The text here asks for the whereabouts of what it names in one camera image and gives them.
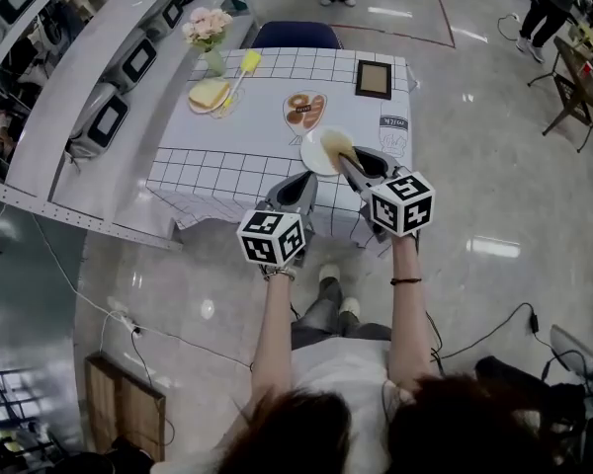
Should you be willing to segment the wooden board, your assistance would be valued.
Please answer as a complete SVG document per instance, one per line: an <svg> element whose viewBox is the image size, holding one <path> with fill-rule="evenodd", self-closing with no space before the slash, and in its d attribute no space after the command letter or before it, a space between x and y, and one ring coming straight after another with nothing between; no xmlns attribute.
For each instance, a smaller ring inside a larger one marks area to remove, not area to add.
<svg viewBox="0 0 593 474"><path fill-rule="evenodd" d="M107 452L123 438L153 460L164 460L166 397L106 355L87 356L84 370L95 450Z"/></svg>

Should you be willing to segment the dark picture frame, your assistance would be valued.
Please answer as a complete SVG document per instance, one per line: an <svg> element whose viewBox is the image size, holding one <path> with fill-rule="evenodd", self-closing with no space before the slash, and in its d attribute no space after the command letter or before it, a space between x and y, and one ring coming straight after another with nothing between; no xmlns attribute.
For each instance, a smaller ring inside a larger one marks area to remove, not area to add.
<svg viewBox="0 0 593 474"><path fill-rule="evenodd" d="M388 63L359 60L356 76L357 96L390 100L392 66Z"/></svg>

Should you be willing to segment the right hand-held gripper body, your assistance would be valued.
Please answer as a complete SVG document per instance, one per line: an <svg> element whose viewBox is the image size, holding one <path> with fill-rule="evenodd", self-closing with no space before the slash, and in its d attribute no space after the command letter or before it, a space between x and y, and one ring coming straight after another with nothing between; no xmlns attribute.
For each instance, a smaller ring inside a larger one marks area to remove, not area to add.
<svg viewBox="0 0 593 474"><path fill-rule="evenodd" d="M379 242L415 235L433 221L435 189L419 172L387 179L366 190L367 222Z"/></svg>

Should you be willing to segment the large white plate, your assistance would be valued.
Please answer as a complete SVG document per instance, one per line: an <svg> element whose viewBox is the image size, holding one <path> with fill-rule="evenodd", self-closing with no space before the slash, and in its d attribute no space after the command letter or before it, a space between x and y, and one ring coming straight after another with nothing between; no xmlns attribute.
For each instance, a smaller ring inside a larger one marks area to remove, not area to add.
<svg viewBox="0 0 593 474"><path fill-rule="evenodd" d="M320 144L320 137L325 129L341 131L353 142L351 135L344 128L330 125L318 126L302 139L300 145L300 158L305 167L311 172L320 176L331 177L338 175L340 170L339 167L333 167Z"/></svg>

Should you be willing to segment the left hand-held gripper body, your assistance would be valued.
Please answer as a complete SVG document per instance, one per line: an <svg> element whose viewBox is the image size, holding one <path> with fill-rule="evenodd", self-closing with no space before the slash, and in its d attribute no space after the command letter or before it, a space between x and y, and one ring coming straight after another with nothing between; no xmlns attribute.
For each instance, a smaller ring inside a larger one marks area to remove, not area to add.
<svg viewBox="0 0 593 474"><path fill-rule="evenodd" d="M313 236L313 206L272 206L261 200L244 214L236 235L245 260L263 267L303 266Z"/></svg>

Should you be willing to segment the yellow dish brush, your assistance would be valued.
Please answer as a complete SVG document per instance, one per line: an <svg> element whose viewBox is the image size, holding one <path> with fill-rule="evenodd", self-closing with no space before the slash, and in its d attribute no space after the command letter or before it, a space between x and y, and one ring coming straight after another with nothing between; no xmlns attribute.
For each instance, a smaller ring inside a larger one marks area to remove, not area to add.
<svg viewBox="0 0 593 474"><path fill-rule="evenodd" d="M248 50L246 52L246 54L242 57L242 60L240 63L240 74L239 74L235 84L231 87L229 95L227 96L227 98L225 99L224 103L222 104L222 106L220 108L220 114L222 116L225 114L226 110L232 104L233 98L236 95L236 92L237 92L241 82L243 81L244 77L247 74L253 73L253 71L256 69L257 65L259 64L260 60L261 60L261 54L254 50Z"/></svg>

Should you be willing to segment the brown metal side table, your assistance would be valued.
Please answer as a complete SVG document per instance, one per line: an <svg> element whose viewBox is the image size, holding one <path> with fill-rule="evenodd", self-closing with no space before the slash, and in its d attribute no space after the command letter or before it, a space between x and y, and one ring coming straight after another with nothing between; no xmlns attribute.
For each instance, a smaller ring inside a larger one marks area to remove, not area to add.
<svg viewBox="0 0 593 474"><path fill-rule="evenodd" d="M586 79L579 76L579 70L586 61L593 66L593 60L559 37L553 40L553 45L556 54L551 70L535 77L527 86L531 88L538 81L547 78L552 80L562 109L542 131L542 135L548 135L566 118L576 119L587 128L584 140L576 148L576 152L581 153L593 132L593 70Z"/></svg>

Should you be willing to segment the pale green vase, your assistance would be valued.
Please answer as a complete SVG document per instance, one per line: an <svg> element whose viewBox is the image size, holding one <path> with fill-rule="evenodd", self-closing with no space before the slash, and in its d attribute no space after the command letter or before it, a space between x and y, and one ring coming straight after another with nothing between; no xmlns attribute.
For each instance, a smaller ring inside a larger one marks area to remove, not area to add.
<svg viewBox="0 0 593 474"><path fill-rule="evenodd" d="M207 63L209 70L216 76L222 76L226 71L226 65L220 51L214 47L204 53L204 60Z"/></svg>

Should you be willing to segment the person's white shirt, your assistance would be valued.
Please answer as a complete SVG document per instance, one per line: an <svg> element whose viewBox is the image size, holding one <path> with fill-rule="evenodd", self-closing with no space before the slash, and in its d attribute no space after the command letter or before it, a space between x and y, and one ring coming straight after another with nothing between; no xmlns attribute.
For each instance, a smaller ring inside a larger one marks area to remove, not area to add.
<svg viewBox="0 0 593 474"><path fill-rule="evenodd" d="M388 378L390 340L332 337L292 350L291 390L256 407L250 399L214 449L152 473L385 474L386 407L415 391Z"/></svg>

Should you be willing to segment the person's left forearm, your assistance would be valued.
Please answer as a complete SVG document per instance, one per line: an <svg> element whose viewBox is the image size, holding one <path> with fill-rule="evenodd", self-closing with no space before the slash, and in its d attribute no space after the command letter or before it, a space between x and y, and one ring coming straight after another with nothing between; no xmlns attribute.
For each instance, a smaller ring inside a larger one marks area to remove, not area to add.
<svg viewBox="0 0 593 474"><path fill-rule="evenodd" d="M264 315L251 371L252 407L266 397L277 397L292 389L293 280L286 269L268 275Z"/></svg>

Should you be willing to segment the white metal shelf rack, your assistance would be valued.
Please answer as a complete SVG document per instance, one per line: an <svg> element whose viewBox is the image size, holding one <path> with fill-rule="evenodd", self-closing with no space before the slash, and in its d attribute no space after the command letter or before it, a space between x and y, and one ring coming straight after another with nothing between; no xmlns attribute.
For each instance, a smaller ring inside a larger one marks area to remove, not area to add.
<svg viewBox="0 0 593 474"><path fill-rule="evenodd" d="M66 51L31 110L0 201L34 216L147 246L180 250L174 216L146 182L159 141L199 54L175 31L127 94L110 147L73 164L64 147L88 96L157 0L109 0Z"/></svg>

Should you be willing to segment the white power strip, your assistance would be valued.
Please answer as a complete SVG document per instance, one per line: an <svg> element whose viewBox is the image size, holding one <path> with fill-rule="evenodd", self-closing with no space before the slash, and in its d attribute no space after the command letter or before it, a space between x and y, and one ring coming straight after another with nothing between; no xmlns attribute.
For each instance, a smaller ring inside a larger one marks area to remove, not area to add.
<svg viewBox="0 0 593 474"><path fill-rule="evenodd" d="M109 296L107 302L112 310L112 316L118 319L132 335L140 337L142 335L142 329L138 323L130 317L129 309L113 296Z"/></svg>

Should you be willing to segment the pink flower bouquet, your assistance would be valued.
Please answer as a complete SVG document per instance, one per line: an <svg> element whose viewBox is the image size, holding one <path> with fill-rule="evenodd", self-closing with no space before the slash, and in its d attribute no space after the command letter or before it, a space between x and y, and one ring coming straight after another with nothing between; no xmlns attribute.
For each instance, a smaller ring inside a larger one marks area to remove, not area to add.
<svg viewBox="0 0 593 474"><path fill-rule="evenodd" d="M232 22L232 16L220 8L198 7L182 27L184 39L187 44L209 52L221 44Z"/></svg>

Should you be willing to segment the checked white tablecloth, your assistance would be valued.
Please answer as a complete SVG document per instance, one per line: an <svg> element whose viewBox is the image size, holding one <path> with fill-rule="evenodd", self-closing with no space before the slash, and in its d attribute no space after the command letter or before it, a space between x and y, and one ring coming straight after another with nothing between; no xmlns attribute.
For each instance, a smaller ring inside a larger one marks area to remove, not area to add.
<svg viewBox="0 0 593 474"><path fill-rule="evenodd" d="M225 53L232 87L245 51ZM392 96L357 96L359 60L392 66ZM215 218L238 222L281 180L308 170L300 158L302 139L318 126L338 126L354 145L374 148L403 167L412 162L407 61L370 51L267 47L233 102L196 109L182 94L169 118L147 178L148 188L174 210L182 228ZM341 175L317 175L311 225L315 234L349 240L383 255L360 210L363 201Z"/></svg>

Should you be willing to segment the slice of toast bread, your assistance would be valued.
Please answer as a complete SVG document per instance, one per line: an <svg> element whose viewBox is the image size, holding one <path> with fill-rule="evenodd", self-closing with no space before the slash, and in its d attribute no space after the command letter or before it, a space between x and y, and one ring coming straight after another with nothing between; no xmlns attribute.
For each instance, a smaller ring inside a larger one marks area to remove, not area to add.
<svg viewBox="0 0 593 474"><path fill-rule="evenodd" d="M334 168L339 167L342 156L357 160L352 140L341 131L325 129L320 137L320 144Z"/></svg>

